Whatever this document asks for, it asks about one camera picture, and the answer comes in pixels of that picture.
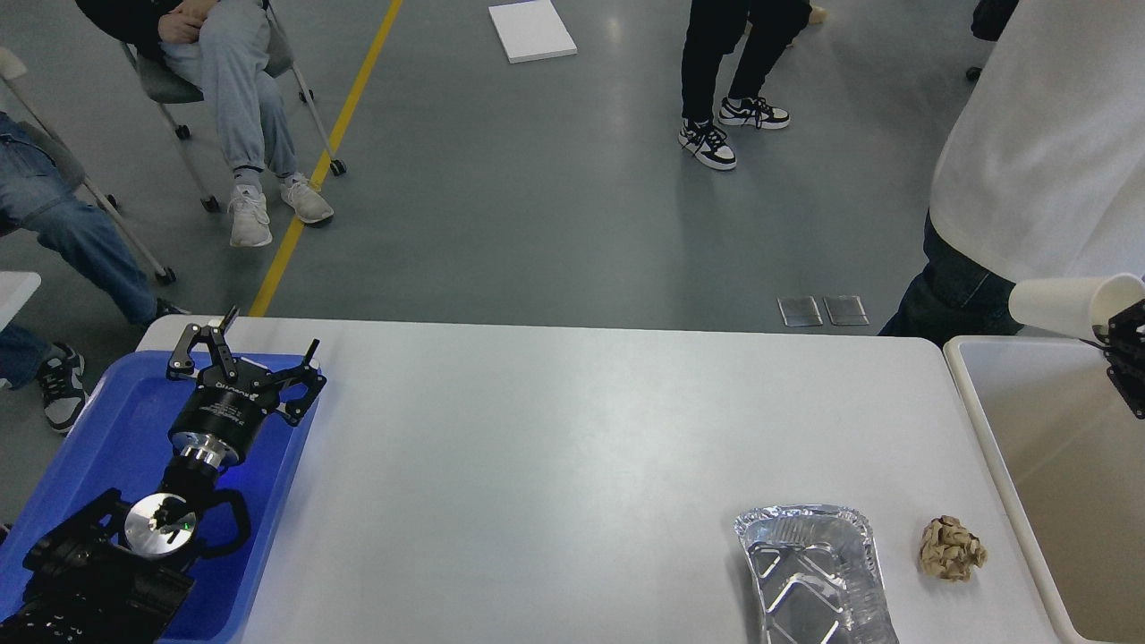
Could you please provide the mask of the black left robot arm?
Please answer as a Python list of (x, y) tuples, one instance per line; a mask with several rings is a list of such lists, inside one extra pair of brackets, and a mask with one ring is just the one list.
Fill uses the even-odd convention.
[(112, 364), (3, 540), (3, 643), (228, 643), (326, 376), (237, 354), (236, 311)]

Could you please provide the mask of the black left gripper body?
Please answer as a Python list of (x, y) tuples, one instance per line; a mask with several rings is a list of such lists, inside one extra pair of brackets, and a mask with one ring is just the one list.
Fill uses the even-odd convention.
[(195, 450), (210, 453), (214, 468), (240, 465), (247, 460), (269, 413), (281, 403), (282, 392), (293, 385), (283, 372), (250, 361), (237, 361), (234, 380), (226, 370), (211, 367), (200, 372), (182, 411), (169, 429), (174, 455)]

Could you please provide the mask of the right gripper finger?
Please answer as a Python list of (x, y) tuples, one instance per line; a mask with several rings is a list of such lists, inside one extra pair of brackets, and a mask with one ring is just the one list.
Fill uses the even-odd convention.
[(1142, 367), (1122, 356), (1106, 356), (1108, 367), (1106, 375), (1113, 387), (1124, 399), (1124, 402), (1137, 419), (1144, 419), (1144, 375)]
[(1144, 301), (1138, 301), (1119, 311), (1104, 325), (1093, 327), (1096, 346), (1122, 359), (1144, 359)]

